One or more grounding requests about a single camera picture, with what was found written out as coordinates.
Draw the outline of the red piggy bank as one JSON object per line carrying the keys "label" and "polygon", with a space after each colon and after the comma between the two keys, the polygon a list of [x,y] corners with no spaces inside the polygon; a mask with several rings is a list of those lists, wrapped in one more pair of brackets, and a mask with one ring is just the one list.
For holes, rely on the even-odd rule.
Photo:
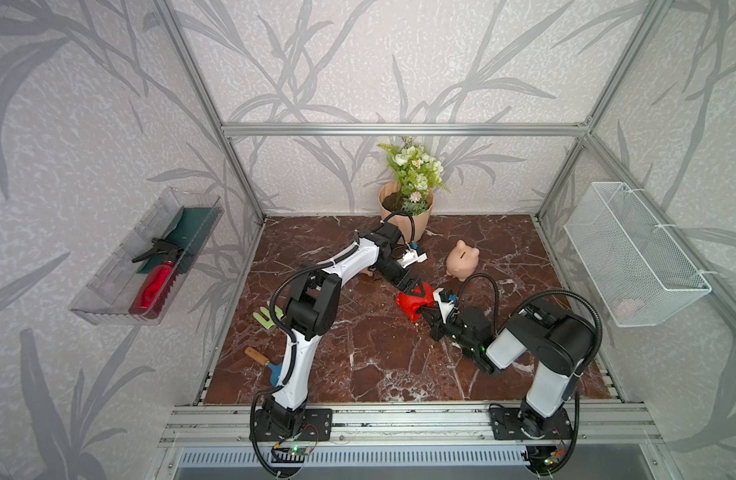
{"label": "red piggy bank", "polygon": [[434,290],[426,283],[421,282],[415,286],[410,294],[399,293],[395,303],[409,317],[412,322],[418,322],[421,318],[422,307],[434,307],[436,301],[433,296]]}

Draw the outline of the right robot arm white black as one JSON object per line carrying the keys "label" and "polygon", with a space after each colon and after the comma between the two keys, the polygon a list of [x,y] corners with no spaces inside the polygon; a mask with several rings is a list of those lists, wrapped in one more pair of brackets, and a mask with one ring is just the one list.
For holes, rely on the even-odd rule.
{"label": "right robot arm white black", "polygon": [[458,345],[462,355],[490,375],[506,370],[524,353],[538,361],[533,383],[519,409],[506,417],[528,438],[545,437],[560,420],[578,379],[602,344],[601,316],[581,295],[554,289],[524,300],[497,331],[478,308],[460,308],[450,290],[438,289],[418,313],[431,337]]}

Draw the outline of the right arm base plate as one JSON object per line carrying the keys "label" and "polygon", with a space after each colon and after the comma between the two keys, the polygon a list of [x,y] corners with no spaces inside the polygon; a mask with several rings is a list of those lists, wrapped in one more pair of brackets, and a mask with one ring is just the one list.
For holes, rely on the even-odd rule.
{"label": "right arm base plate", "polygon": [[563,408],[548,418],[528,408],[497,404],[491,404],[487,413],[495,440],[565,441],[573,436],[573,422]]}

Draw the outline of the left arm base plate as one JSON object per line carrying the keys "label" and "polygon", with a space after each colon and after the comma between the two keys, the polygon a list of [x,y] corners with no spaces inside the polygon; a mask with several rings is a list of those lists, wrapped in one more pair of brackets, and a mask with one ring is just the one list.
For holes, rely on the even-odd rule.
{"label": "left arm base plate", "polygon": [[250,439],[261,442],[298,438],[327,441],[331,436],[334,411],[328,408],[304,408],[296,411],[257,409],[253,416]]}

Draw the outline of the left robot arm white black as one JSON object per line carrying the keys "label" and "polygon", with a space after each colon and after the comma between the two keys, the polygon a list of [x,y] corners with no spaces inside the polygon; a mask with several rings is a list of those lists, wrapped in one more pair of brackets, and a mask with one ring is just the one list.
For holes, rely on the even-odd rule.
{"label": "left robot arm white black", "polygon": [[301,268],[278,287],[270,300],[272,308],[282,290],[290,288],[283,314],[270,311],[273,323],[287,335],[286,352],[275,386],[257,393],[267,399],[261,409],[252,410],[253,414],[261,412],[286,430],[296,429],[303,421],[318,344],[337,317],[342,287],[357,274],[377,271],[400,292],[425,297],[426,288],[410,269],[425,260],[415,234],[414,223],[405,236],[390,219],[383,220],[371,231],[357,232],[352,243],[334,257]]}

